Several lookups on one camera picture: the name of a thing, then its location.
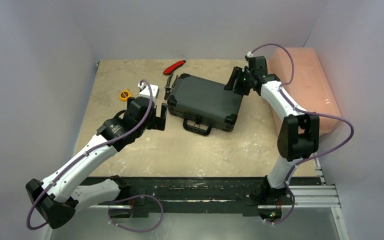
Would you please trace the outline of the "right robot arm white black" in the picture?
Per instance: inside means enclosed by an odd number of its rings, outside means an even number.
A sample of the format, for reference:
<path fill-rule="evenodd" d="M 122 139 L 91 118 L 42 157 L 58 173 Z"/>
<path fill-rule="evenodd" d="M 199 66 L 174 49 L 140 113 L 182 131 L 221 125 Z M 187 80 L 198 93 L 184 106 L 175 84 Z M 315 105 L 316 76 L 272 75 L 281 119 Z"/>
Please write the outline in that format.
<path fill-rule="evenodd" d="M 268 72 L 265 57 L 248 55 L 245 59 L 247 65 L 233 69 L 224 90 L 240 96 L 256 91 L 282 120 L 277 138 L 279 159 L 265 176 L 257 194 L 260 201 L 272 204 L 286 194 L 300 161 L 318 150 L 320 118 L 299 111 L 299 104 L 284 92 L 278 76 Z"/>

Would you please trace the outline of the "black poker set case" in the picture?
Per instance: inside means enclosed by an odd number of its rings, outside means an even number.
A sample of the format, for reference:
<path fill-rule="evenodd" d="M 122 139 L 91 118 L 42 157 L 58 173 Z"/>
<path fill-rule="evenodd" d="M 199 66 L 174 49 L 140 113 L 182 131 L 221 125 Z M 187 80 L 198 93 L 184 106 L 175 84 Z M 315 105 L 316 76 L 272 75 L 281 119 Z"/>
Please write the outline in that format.
<path fill-rule="evenodd" d="M 181 74 L 167 99 L 168 111 L 183 119 L 183 128 L 208 136 L 213 128 L 231 132 L 243 96 L 224 90 L 225 85 L 202 77 Z"/>

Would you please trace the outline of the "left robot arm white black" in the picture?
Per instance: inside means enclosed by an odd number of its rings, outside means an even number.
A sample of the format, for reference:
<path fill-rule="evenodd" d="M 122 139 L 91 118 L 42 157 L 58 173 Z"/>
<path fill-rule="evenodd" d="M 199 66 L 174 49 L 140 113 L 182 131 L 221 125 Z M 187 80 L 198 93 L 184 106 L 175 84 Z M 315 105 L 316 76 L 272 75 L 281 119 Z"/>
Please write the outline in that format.
<path fill-rule="evenodd" d="M 131 97 L 127 107 L 107 119 L 86 146 L 60 169 L 43 180 L 31 179 L 25 186 L 32 206 L 26 227 L 38 230 L 45 225 L 57 229 L 76 212 L 101 203 L 134 203 L 130 185 L 120 176 L 111 176 L 93 185 L 81 185 L 103 162 L 135 142 L 145 130 L 164 131 L 168 106 L 161 104 L 160 116 L 151 97 Z"/>

